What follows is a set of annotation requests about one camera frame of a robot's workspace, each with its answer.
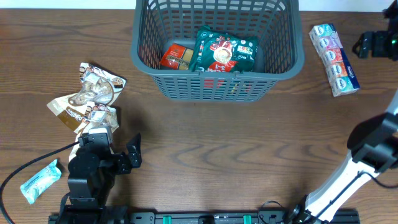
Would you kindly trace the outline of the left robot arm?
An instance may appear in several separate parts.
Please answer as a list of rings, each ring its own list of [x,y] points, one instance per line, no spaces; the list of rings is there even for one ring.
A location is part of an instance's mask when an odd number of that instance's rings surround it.
[[[127,144],[128,153],[112,153],[106,133],[83,134],[78,138],[76,156],[68,164],[67,193],[58,215],[49,216],[55,224],[130,223],[127,207],[107,207],[106,201],[117,175],[130,174],[142,163],[141,135]]]

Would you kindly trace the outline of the green Nescafe coffee bag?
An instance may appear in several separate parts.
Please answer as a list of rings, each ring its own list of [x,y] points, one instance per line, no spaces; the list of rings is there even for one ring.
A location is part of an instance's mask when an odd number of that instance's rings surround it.
[[[197,32],[188,69],[195,72],[250,72],[254,68],[257,37],[239,38],[202,26]]]

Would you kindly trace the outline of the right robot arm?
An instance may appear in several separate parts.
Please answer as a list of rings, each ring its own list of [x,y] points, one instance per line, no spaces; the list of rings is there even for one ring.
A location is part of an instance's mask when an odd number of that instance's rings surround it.
[[[314,26],[309,36],[326,67],[333,96],[359,90],[338,33]],[[286,223],[330,223],[338,209],[366,182],[397,168],[397,97],[387,110],[358,124],[351,132],[344,161],[315,191],[304,196]]]

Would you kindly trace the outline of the colourful tissue pack strip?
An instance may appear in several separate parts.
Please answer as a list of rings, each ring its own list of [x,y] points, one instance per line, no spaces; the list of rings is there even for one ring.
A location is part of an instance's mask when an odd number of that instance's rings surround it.
[[[333,24],[313,26],[309,32],[312,44],[321,58],[334,97],[349,95],[360,89],[353,67]]]

